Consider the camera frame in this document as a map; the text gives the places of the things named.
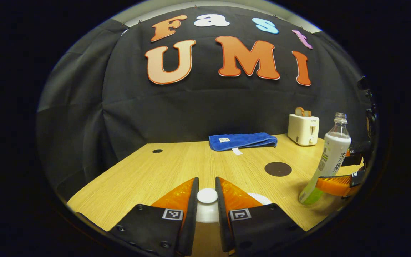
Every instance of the white label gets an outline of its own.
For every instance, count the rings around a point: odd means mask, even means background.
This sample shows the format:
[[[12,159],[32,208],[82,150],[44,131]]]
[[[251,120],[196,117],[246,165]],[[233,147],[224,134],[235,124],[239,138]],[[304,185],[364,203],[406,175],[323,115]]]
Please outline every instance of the white label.
[[[243,153],[241,151],[239,151],[239,148],[233,148],[233,152],[238,156],[243,155]]]

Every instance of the folded towel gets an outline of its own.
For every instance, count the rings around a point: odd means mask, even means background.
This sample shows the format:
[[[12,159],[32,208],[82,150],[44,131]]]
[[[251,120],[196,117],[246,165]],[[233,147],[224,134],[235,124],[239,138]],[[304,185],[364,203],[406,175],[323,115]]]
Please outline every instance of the folded towel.
[[[210,148],[215,151],[224,151],[236,147],[277,146],[277,138],[267,133],[214,135],[209,136],[209,142]]]

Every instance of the wooden table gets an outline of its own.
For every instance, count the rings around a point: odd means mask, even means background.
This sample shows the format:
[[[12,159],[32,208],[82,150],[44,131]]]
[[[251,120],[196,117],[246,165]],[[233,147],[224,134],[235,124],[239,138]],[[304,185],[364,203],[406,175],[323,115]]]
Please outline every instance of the wooden table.
[[[318,166],[324,140],[299,146],[286,134],[275,137],[276,148],[240,148],[243,155],[216,152],[208,141],[148,143],[82,188],[67,205],[108,231],[137,203],[151,205],[193,177],[199,177],[199,190],[215,188],[215,177],[222,177],[246,192],[268,197],[306,231],[344,204],[328,194],[309,206],[297,200]],[[152,153],[155,149],[163,151]],[[264,166],[271,162],[289,164],[291,174],[267,174]],[[337,175],[351,174],[361,166],[341,167]]]

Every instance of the green beverage bottle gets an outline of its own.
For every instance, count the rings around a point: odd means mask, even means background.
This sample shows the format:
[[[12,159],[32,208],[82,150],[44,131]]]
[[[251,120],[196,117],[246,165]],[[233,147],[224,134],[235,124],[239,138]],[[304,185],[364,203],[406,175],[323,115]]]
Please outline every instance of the green beverage bottle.
[[[334,122],[334,127],[324,136],[324,148],[318,168],[299,194],[299,202],[303,205],[311,205],[320,199],[323,192],[315,188],[318,177],[335,176],[350,147],[351,137],[347,130],[347,114],[336,112]]]

